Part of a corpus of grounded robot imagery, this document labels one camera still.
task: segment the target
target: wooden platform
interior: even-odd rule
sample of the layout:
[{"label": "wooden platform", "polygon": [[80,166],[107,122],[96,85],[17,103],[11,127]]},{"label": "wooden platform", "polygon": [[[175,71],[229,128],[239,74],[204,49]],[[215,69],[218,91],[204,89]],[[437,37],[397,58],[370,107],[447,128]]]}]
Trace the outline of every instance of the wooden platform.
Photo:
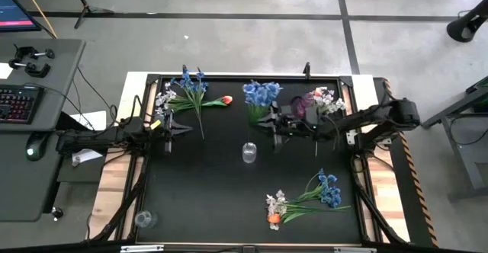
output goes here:
[{"label": "wooden platform", "polygon": [[[132,101],[134,95],[138,94],[140,97],[143,96],[146,77],[152,72],[128,72],[127,78],[122,93],[122,98],[119,105],[119,118],[129,117],[130,109],[132,107]],[[356,104],[358,109],[365,109],[373,104],[377,104],[377,95],[374,88],[373,78],[371,75],[353,75],[354,82],[354,93],[356,96]],[[343,90],[345,96],[345,102],[348,113],[351,113],[351,100],[348,97],[348,92]],[[152,87],[151,95],[149,98],[148,113],[151,113],[153,99],[156,95],[156,86]],[[140,107],[136,108],[135,115],[139,115]],[[372,126],[364,127],[363,131],[369,130]],[[110,154],[107,156],[107,160],[112,157],[119,155],[120,153]],[[390,153],[381,149],[376,149],[374,154],[380,158],[389,162],[391,164]],[[98,188],[98,194],[95,200],[95,205],[93,207],[90,228],[91,237],[97,235],[105,226],[105,224],[114,215],[115,211],[120,206],[122,201],[122,195],[124,191],[124,185],[127,178],[127,171],[129,168],[130,156],[125,155],[118,158],[114,162],[105,166],[102,176],[100,186]],[[137,162],[136,175],[134,176],[134,182],[139,176],[140,166],[142,164],[142,159]],[[388,221],[390,226],[392,226],[396,233],[404,240],[409,241],[409,234],[406,228],[406,222],[403,215],[403,208],[400,199],[400,195],[397,187],[397,180],[395,178],[394,172],[391,168],[382,164],[382,162],[372,158],[368,159],[371,179],[373,183],[373,191],[376,200],[377,207],[379,211],[383,214],[385,219]],[[360,168],[359,162],[356,161],[358,169]],[[364,181],[364,176],[360,173],[359,178]],[[371,240],[374,240],[374,228],[372,223],[371,215],[363,204],[365,224],[367,226],[368,236]],[[126,238],[130,230],[131,220],[133,218],[133,205],[127,211],[127,218],[124,227],[123,238]]]}]

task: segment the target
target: red tulip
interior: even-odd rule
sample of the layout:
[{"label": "red tulip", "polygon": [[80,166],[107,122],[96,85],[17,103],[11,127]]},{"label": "red tulip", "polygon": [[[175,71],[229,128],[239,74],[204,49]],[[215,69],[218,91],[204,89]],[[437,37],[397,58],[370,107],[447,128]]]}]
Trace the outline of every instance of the red tulip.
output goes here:
[{"label": "red tulip", "polygon": [[224,104],[230,104],[232,102],[232,96],[223,96],[222,101]]}]

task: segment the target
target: black stand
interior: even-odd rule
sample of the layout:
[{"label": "black stand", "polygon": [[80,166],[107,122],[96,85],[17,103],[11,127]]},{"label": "black stand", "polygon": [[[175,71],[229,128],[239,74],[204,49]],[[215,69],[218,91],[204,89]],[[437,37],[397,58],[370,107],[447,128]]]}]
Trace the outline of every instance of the black stand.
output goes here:
[{"label": "black stand", "polygon": [[488,0],[483,0],[465,16],[448,24],[448,34],[458,42],[470,42],[487,18]]},{"label": "black stand", "polygon": [[90,13],[93,13],[94,11],[102,11],[103,13],[114,13],[111,10],[108,9],[103,9],[103,8],[95,8],[95,7],[90,7],[90,5],[86,2],[86,0],[80,0],[83,4],[83,10],[82,13],[80,14],[78,20],[76,21],[75,24],[75,29],[78,29],[78,27],[82,24],[83,18]]}]

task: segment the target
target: desk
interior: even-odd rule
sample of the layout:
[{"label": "desk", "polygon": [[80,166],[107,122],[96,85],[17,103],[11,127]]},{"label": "desk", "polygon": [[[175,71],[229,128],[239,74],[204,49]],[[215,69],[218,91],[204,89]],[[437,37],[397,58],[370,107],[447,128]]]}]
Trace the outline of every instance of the desk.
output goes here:
[{"label": "desk", "polygon": [[[152,73],[147,72],[129,72],[127,74],[126,85],[124,87],[123,95],[120,101],[120,116],[127,117],[130,114],[130,108],[133,100],[133,96],[138,94],[143,95],[146,87],[146,82],[150,82],[153,78]],[[345,100],[349,104],[351,101],[358,106],[358,108],[369,107],[372,104],[378,103],[379,94],[382,96],[382,86],[380,85],[382,80],[373,79],[370,75],[353,76],[354,91],[352,92],[356,98],[353,98],[349,94],[345,94]],[[153,99],[156,94],[156,90],[153,87],[148,87],[147,93],[149,99]],[[149,102],[147,112],[151,113],[152,105]],[[430,220],[429,213],[425,207],[425,199],[423,198],[422,191],[419,187],[418,178],[416,177],[415,167],[411,161],[411,155],[406,146],[406,140],[404,136],[400,134],[399,139],[393,141],[393,146],[396,149],[400,146],[400,151],[405,157],[403,161],[401,158],[393,160],[393,166],[395,172],[385,168],[382,164],[378,163],[374,159],[368,159],[369,169],[366,175],[371,176],[371,182],[373,184],[372,191],[378,206],[378,209],[382,212],[389,224],[396,230],[396,232],[405,240],[415,242],[417,245],[424,246],[436,246],[437,241],[435,239],[435,233],[432,228],[432,221]],[[377,149],[375,151],[376,156],[392,161],[389,152]],[[91,217],[91,233],[96,235],[103,228],[104,224],[111,218],[115,210],[120,204],[122,199],[124,185],[126,181],[127,171],[129,168],[129,156],[122,157],[116,162],[108,165],[102,174],[100,187],[98,190],[97,199],[95,201],[93,215]],[[136,163],[136,177],[138,174],[138,168],[141,161]],[[397,172],[397,168],[407,168],[402,172]],[[406,183],[399,184],[399,179],[403,179],[408,174]],[[382,239],[381,237],[375,237],[374,224],[371,220],[371,215],[363,207],[364,212],[364,224],[367,235],[371,240]],[[129,209],[127,218],[125,221],[124,233],[122,237],[126,237],[129,233],[131,225],[131,219],[133,218],[133,208]]]},{"label": "desk", "polygon": [[[51,65],[45,78],[33,78],[23,69],[14,69],[8,79],[0,79],[0,85],[35,82],[68,94],[85,48],[84,41],[5,38],[0,43],[0,62],[14,58],[14,44],[33,46],[38,51],[50,48],[56,58],[39,58],[38,64],[47,62]],[[64,123],[74,121],[61,112],[64,101],[62,95],[45,90],[32,124],[0,124],[0,222],[33,222],[42,212],[50,212],[59,184],[56,177],[62,158],[55,150],[57,136],[51,135],[44,157],[36,162],[27,160],[25,146],[31,131],[51,131],[63,120]]]}]

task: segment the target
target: monitor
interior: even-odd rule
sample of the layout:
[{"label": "monitor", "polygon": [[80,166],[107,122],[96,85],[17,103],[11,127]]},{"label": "monitor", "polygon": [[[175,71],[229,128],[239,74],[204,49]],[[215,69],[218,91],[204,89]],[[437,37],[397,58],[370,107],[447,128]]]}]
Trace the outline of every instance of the monitor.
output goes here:
[{"label": "monitor", "polygon": [[39,24],[17,0],[0,0],[0,33],[39,30]]}]

